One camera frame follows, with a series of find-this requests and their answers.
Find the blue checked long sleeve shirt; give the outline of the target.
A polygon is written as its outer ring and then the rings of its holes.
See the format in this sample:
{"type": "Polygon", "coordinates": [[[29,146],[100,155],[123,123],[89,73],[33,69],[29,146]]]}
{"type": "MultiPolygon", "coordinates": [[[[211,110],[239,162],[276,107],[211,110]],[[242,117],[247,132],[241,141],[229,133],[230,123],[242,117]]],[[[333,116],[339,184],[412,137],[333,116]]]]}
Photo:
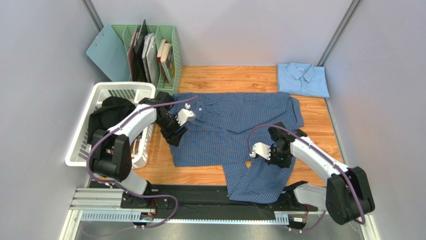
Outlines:
{"type": "Polygon", "coordinates": [[[178,93],[171,114],[190,108],[195,119],[179,146],[171,146],[177,167],[221,165],[228,198],[232,201],[270,204],[278,200],[292,168],[251,158],[249,149],[258,142],[272,145],[267,125],[282,123],[287,129],[304,126],[299,101],[288,93],[178,93]]]}

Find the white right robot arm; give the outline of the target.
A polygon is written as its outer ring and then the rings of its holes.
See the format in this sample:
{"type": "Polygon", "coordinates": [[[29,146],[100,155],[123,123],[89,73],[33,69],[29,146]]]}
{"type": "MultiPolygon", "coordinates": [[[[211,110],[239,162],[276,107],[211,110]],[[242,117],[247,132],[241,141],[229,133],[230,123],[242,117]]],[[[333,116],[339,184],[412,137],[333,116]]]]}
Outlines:
{"type": "Polygon", "coordinates": [[[327,211],[339,225],[351,221],[366,223],[366,214],[375,210],[375,202],[361,167],[349,167],[334,159],[300,129],[288,130],[282,123],[276,123],[269,125],[268,132],[275,143],[275,149],[270,151],[271,162],[298,158],[325,182],[324,187],[306,181],[292,184],[290,195],[298,204],[327,211]]]}

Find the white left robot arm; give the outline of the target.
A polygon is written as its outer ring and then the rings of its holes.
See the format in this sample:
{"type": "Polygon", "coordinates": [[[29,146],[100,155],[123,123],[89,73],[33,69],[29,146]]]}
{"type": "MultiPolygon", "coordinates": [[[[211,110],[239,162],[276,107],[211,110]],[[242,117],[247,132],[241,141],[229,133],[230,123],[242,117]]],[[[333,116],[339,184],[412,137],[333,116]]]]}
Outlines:
{"type": "Polygon", "coordinates": [[[160,127],[166,142],[179,146],[184,125],[193,120],[190,110],[194,97],[175,101],[167,92],[159,92],[155,98],[143,98],[135,109],[115,126],[98,129],[92,137],[92,147],[86,161],[89,175],[99,183],[113,184],[125,193],[147,199],[148,181],[132,169],[131,143],[145,128],[152,124],[160,127]]]}

